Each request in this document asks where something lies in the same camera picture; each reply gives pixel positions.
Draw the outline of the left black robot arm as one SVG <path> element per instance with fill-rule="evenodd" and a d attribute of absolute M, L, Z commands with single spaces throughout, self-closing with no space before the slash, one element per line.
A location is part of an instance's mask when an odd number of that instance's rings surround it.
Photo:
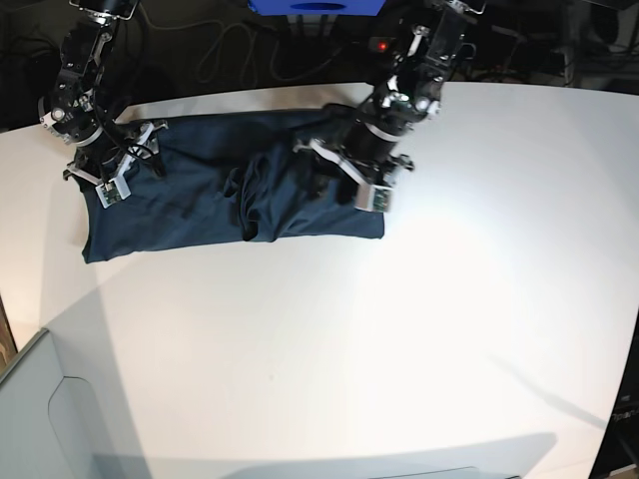
<path fill-rule="evenodd" d="M 325 105 L 325 132 L 297 141 L 295 151 L 319 164 L 315 193 L 323 194 L 336 179 L 339 203 L 367 213 L 388 211 L 399 174 L 414 169 L 410 156 L 395 149 L 416 124 L 440 112 L 468 25 L 485 8 L 483 1 L 415 4 L 408 14 L 412 22 L 390 48 L 371 92 L 354 107 Z"/>

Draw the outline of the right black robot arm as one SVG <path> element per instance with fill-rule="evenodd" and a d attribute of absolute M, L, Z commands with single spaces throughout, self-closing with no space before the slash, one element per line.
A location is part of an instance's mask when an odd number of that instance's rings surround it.
<path fill-rule="evenodd" d="M 75 147 L 63 177 L 94 187 L 105 209 L 131 195 L 126 175 L 139 163 L 155 175 L 166 174 L 159 157 L 157 132 L 165 121 L 139 126 L 115 123 L 116 110 L 100 101 L 107 60 L 121 23 L 136 13 L 138 1 L 73 1 L 84 13 L 60 47 L 61 68 L 51 92 L 41 98 L 41 125 L 54 137 Z"/>

